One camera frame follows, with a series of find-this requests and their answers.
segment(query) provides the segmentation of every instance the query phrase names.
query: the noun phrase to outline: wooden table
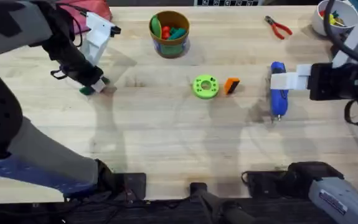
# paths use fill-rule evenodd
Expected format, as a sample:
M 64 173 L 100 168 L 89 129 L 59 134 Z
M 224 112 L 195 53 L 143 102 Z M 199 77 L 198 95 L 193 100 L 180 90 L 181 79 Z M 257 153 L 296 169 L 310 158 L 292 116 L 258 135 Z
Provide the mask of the wooden table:
M 188 52 L 161 58 L 148 32 L 151 16 L 175 10 L 191 23 Z M 314 6 L 113 7 L 122 34 L 110 40 L 99 67 L 113 82 L 86 97 L 49 75 L 57 63 L 41 48 L 0 55 L 0 76 L 24 114 L 75 152 L 119 172 L 147 173 L 148 198 L 181 198 L 194 181 L 221 197 L 247 197 L 244 170 L 284 169 L 296 161 L 324 161 L 358 188 L 358 140 L 343 120 L 345 101 L 310 101 L 292 91 L 290 108 L 271 123 L 269 67 L 329 61 L 330 43 L 311 30 Z M 293 35 L 279 40 L 269 15 Z M 224 84 L 239 77 L 235 94 L 213 100 L 192 94 L 193 79 L 211 74 Z M 0 179 L 0 202 L 61 200 L 52 189 Z

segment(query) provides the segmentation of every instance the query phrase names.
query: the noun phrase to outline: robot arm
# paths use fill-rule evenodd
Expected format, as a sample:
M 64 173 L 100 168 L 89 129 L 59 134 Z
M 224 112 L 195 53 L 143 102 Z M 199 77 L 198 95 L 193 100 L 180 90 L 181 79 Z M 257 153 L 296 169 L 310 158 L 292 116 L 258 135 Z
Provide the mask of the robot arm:
M 66 77 L 101 91 L 103 71 L 96 64 L 109 37 L 120 29 L 91 12 L 87 17 L 92 31 L 80 51 L 72 42 L 68 12 L 47 1 L 0 1 L 0 54 L 41 45 Z M 70 198 L 106 190 L 118 193 L 116 178 L 104 163 L 74 153 L 23 117 L 19 102 L 1 79 L 0 176 L 51 187 Z
M 326 163 L 293 163 L 278 186 L 283 195 L 310 199 L 340 224 L 358 223 L 358 191 Z
M 325 23 L 326 21 L 324 21 L 326 30 L 330 30 L 330 26 L 326 26 Z M 338 44 L 336 37 L 330 36 L 329 32 L 327 34 L 334 47 L 340 50 L 332 63 L 298 65 L 295 72 L 275 74 L 271 76 L 270 88 L 310 90 L 311 100 L 351 100 L 345 107 L 345 120 L 358 125 L 358 122 L 353 122 L 350 118 L 351 105 L 355 101 L 358 103 L 358 60 L 355 60 L 358 59 L 358 24 L 344 44 Z

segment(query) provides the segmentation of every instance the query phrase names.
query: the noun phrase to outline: gray robot arm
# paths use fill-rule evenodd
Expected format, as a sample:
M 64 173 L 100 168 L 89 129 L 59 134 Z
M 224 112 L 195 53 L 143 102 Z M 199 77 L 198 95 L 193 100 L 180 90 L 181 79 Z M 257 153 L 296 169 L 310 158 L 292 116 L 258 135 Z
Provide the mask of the gray robot arm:
M 358 191 L 326 163 L 293 163 L 279 186 L 283 195 L 310 199 L 339 224 L 358 223 Z
M 332 9 L 334 0 L 327 4 Z M 333 43 L 332 52 L 337 54 L 331 63 L 303 64 L 295 72 L 278 73 L 271 76 L 272 90 L 310 90 L 310 100 L 350 100 L 344 108 L 344 119 L 358 126 L 350 116 L 351 106 L 358 103 L 358 23 L 343 43 L 329 25 L 329 14 L 324 16 L 324 28 Z
M 0 14 L 0 54 L 45 41 L 53 35 L 42 11 L 34 3 L 0 2 Z

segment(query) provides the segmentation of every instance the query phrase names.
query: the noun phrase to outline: black cable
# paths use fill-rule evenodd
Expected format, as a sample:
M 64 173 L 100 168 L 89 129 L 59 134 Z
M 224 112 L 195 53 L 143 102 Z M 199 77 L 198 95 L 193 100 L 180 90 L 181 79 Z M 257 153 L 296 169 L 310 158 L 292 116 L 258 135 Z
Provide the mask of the black cable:
M 90 10 L 88 9 L 85 9 L 84 7 L 80 7 L 80 6 L 73 6 L 71 4 L 67 4 L 67 3 L 57 3 L 58 6 L 68 6 L 68 7 L 72 7 L 73 9 L 77 10 L 81 15 L 85 16 L 86 17 L 86 13 L 87 12 L 91 12 Z M 80 28 L 80 24 L 78 22 L 78 20 L 73 16 L 72 16 L 72 19 L 75 21 L 77 27 L 78 27 L 78 30 L 79 30 L 79 37 L 80 37 L 80 43 L 79 45 L 75 45 L 75 47 L 81 47 L 82 44 L 83 44 L 83 37 L 82 37 L 82 29 Z
M 335 47 L 337 47 L 339 50 L 343 51 L 350 58 L 358 61 L 358 53 L 356 51 L 350 49 L 348 46 L 346 46 L 343 43 L 343 41 L 336 38 L 335 35 L 332 33 L 331 25 L 329 23 L 329 15 L 331 13 L 334 3 L 335 3 L 335 0 L 329 0 L 328 4 L 326 6 L 326 10 L 325 10 L 326 13 L 324 13 L 324 20 L 323 20 L 324 31 L 326 32 L 329 40 L 334 44 Z M 346 104 L 345 109 L 344 109 L 344 118 L 345 118 L 346 122 L 348 122 L 349 124 L 354 124 L 354 125 L 358 126 L 358 121 L 354 122 L 351 119 L 351 107 L 354 102 L 355 102 L 355 100 L 351 100 Z
M 186 197 L 186 198 L 184 198 L 184 199 L 177 200 L 176 202 L 174 202 L 173 205 L 172 205 L 172 204 L 169 204 L 169 203 L 166 203 L 165 201 L 159 201 L 159 200 L 156 200 L 156 201 L 153 201 L 153 202 L 149 202 L 149 204 L 146 204 L 146 205 L 136 205 L 136 206 L 123 205 L 122 203 L 111 203 L 111 202 L 101 202 L 101 203 L 107 204 L 107 205 L 110 205 L 110 206 L 116 206 L 116 207 L 126 208 L 126 209 L 136 209 L 136 208 L 146 209 L 146 208 L 154 208 L 154 207 L 159 206 L 158 204 L 161 204 L 162 206 L 173 210 L 173 209 L 176 209 L 181 203 L 183 203 L 183 202 L 185 202 L 185 201 L 187 201 L 187 200 L 190 200 L 190 199 L 191 199 L 191 196 Z
M 79 37 L 80 37 L 80 43 L 78 45 L 75 45 L 75 47 L 81 47 L 83 44 L 83 37 L 82 37 L 82 29 L 80 28 L 80 24 L 79 22 L 76 20 L 75 17 L 72 16 L 72 19 L 75 21 L 75 23 L 78 26 L 78 30 L 79 30 Z
M 58 5 L 58 6 L 68 6 L 68 7 L 74 8 L 77 11 L 79 11 L 79 13 L 81 15 L 83 15 L 85 17 L 86 17 L 86 13 L 91 12 L 90 10 L 85 9 L 84 7 L 74 6 L 74 5 L 71 5 L 71 4 L 68 4 L 68 3 L 58 2 L 56 5 Z
M 329 40 L 337 47 L 339 50 L 343 51 L 345 54 L 347 54 L 350 58 L 358 61 L 358 53 L 352 49 L 350 49 L 348 46 L 346 46 L 341 40 L 335 37 L 334 33 L 331 30 L 331 25 L 329 23 L 329 15 L 331 13 L 332 7 L 335 3 L 335 0 L 329 0 L 326 10 L 324 13 L 324 31 L 326 32 Z

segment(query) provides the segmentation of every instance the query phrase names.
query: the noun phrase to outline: red pliers handle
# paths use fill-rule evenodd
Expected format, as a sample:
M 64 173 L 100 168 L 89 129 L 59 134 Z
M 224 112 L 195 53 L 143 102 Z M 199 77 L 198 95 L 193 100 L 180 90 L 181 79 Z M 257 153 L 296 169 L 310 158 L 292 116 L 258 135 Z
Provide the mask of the red pliers handle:
M 292 31 L 290 30 L 290 28 L 284 26 L 283 24 L 277 23 L 270 16 L 266 16 L 265 21 L 271 25 L 271 28 L 273 29 L 274 34 L 281 40 L 284 39 L 284 36 L 278 32 L 277 27 L 282 29 L 283 31 L 287 32 L 289 35 L 292 35 Z

